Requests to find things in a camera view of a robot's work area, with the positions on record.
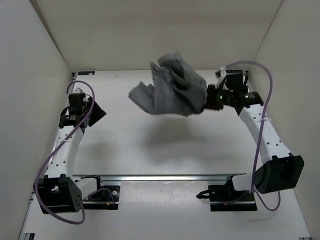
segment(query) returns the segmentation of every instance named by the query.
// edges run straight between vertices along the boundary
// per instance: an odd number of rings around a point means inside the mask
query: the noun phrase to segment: purple wire
[[[115,202],[114,195],[113,195],[112,192],[111,192],[108,188],[106,188],[106,187],[101,187],[101,188],[99,188],[98,190],[90,193],[90,194],[87,196],[87,198],[89,198],[89,197],[91,197],[92,195],[95,195],[95,194],[97,194],[97,193],[99,193],[99,192],[101,192],[101,191],[103,191],[103,192],[107,191],[107,192],[109,193],[109,196],[111,197],[111,200],[112,200],[112,203],[113,203],[113,208],[115,208],[115,207],[116,207],[116,206],[115,206],[115,205],[116,205],[116,202]]]
[[[276,211],[276,210],[280,207],[281,195],[280,195],[280,192],[279,192],[279,191],[278,191],[278,203],[277,203],[276,207],[273,208],[273,209],[269,208],[269,207],[266,205],[266,203],[263,201],[262,197],[260,196],[260,194],[259,194],[257,191],[256,191],[255,193],[256,193],[256,195],[258,196],[258,198],[260,199],[262,205],[263,205],[267,210],[269,210],[270,212],[274,212],[274,211]]]
[[[227,65],[225,68],[230,68],[232,66],[238,65],[238,64],[250,64],[250,65],[255,65],[258,66],[260,68],[262,68],[268,75],[269,80],[270,80],[270,87],[269,87],[269,93],[268,96],[266,97],[263,109],[262,109],[262,115],[261,115],[261,124],[260,124],[260,130],[259,130],[259,134],[258,134],[258,139],[257,139],[257,143],[256,143],[256,150],[255,150],[255,156],[254,156],[254,161],[253,161],[253,168],[252,168],[252,179],[251,179],[251,191],[247,191],[243,196],[241,196],[240,198],[233,200],[233,201],[226,201],[226,202],[218,202],[216,204],[228,204],[228,203],[233,203],[236,202],[238,200],[240,200],[241,198],[243,198],[247,193],[249,192],[255,192],[254,188],[255,188],[255,177],[256,177],[256,169],[257,169],[257,163],[258,163],[258,157],[259,157],[259,152],[260,152],[260,147],[261,147],[261,141],[262,141],[262,134],[263,134],[263,130],[264,130],[264,126],[265,126],[265,116],[266,116],[266,111],[267,111],[267,107],[271,98],[271,94],[272,94],[272,90],[274,87],[274,82],[273,82],[273,78],[272,75],[270,73],[270,71],[261,63],[258,63],[256,61],[236,61],[233,62],[229,65]],[[265,202],[263,201],[263,199],[261,198],[261,196],[259,195],[258,192],[256,192],[258,198],[260,199],[260,201],[262,202],[263,206],[269,210],[269,211],[276,211],[281,203],[281,195],[280,192],[278,191],[278,204],[276,205],[276,207],[274,209],[270,209]]]
[[[237,202],[237,201],[239,201],[240,199],[242,199],[245,195],[247,195],[247,193],[249,193],[249,191],[246,191],[241,197],[238,197],[238,198],[235,199],[235,200],[214,202],[214,203],[210,203],[210,205],[231,204],[231,203]]]
[[[90,116],[92,109],[94,108],[94,104],[95,104],[95,91],[93,90],[93,88],[86,82],[84,81],[79,81],[79,80],[75,80],[73,82],[71,82],[68,87],[66,88],[66,94],[69,94],[69,88],[71,85],[75,84],[75,83],[82,83],[85,84],[89,87],[89,89],[92,92],[92,103],[89,109],[89,112],[87,113],[87,115],[79,122],[79,124],[77,126],[75,126],[75,128],[64,138],[64,140],[53,150],[53,152],[48,156],[48,158],[44,161],[44,163],[42,164],[42,166],[40,167],[36,177],[35,177],[35,181],[34,181],[34,192],[35,192],[35,196],[39,202],[39,205],[48,213],[50,214],[52,217],[65,222],[67,224],[74,224],[74,225],[79,225],[84,223],[85,219],[86,219],[86,214],[85,214],[85,208],[83,203],[81,204],[81,210],[82,210],[82,220],[81,221],[72,221],[69,219],[66,219],[64,217],[59,216],[58,214],[54,213],[53,211],[51,211],[46,205],[45,203],[41,200],[41,197],[39,195],[39,190],[38,190],[38,184],[39,184],[39,179],[40,176],[43,172],[43,170],[45,169],[45,167],[47,166],[48,162],[50,161],[50,159],[59,151],[59,149],[61,149],[61,147],[65,144],[66,140],[68,140],[74,133],[75,131],[87,120],[87,118]]]

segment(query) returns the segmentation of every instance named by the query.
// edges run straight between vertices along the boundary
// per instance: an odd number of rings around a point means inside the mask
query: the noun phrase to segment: purple cable
[[[72,221],[66,218],[63,218],[61,216],[59,216],[58,214],[54,213],[53,211],[51,211],[46,205],[45,203],[41,200],[40,195],[39,195],[39,190],[38,190],[38,184],[39,184],[39,179],[41,176],[41,173],[43,172],[43,170],[45,169],[45,167],[47,166],[48,162],[50,161],[50,159],[59,151],[59,149],[65,144],[66,140],[68,140],[74,133],[75,131],[87,120],[87,118],[90,116],[92,109],[94,108],[94,103],[95,103],[95,92],[93,90],[93,88],[86,82],[84,81],[79,81],[79,80],[75,80],[73,82],[71,82],[68,87],[66,88],[66,94],[69,94],[69,88],[71,85],[75,84],[75,83],[82,83],[85,84],[89,87],[89,89],[92,92],[92,103],[89,109],[89,112],[87,113],[87,115],[81,120],[81,122],[79,122],[79,124],[77,126],[74,127],[74,129],[64,138],[64,140],[53,150],[53,152],[48,156],[48,158],[44,161],[44,163],[42,164],[42,166],[40,167],[36,177],[35,177],[35,181],[34,181],[34,192],[35,192],[35,196],[40,204],[40,206],[48,213],[50,214],[52,217],[65,222],[67,224],[74,224],[74,225],[79,225],[82,224],[85,219],[86,219],[86,214],[85,214],[85,208],[83,203],[81,204],[81,210],[82,210],[82,220],[81,221]]]
[[[234,63],[231,63],[229,65],[227,65],[225,68],[230,68],[232,66],[238,65],[238,64],[250,64],[250,65],[255,65],[258,66],[260,68],[262,68],[266,74],[269,77],[270,80],[270,87],[269,87],[269,93],[268,96],[266,97],[264,106],[263,106],[263,110],[262,110],[262,115],[261,115],[261,125],[260,125],[260,130],[259,130],[259,135],[258,135],[258,139],[257,139],[257,143],[256,143],[256,150],[255,150],[255,156],[254,156],[254,161],[253,161],[253,169],[252,169],[252,180],[251,180],[251,191],[254,192],[254,187],[255,187],[255,177],[256,177],[256,169],[257,169],[257,163],[258,163],[258,157],[259,157],[259,152],[260,152],[260,146],[261,146],[261,141],[262,141],[262,134],[263,134],[263,130],[264,130],[264,125],[265,125],[265,115],[266,115],[266,111],[267,111],[267,107],[269,104],[269,100],[271,98],[271,94],[272,94],[272,90],[274,87],[274,82],[272,79],[272,75],[270,73],[270,71],[261,63],[258,63],[256,61],[237,61]],[[256,192],[258,198],[260,199],[260,201],[262,202],[263,206],[268,209],[269,211],[276,211],[279,206],[280,206],[280,202],[281,202],[281,196],[280,196],[280,192],[278,191],[278,204],[274,209],[270,209],[269,207],[267,207],[267,205],[265,204],[265,202],[262,200],[261,196],[259,195],[258,192]]]

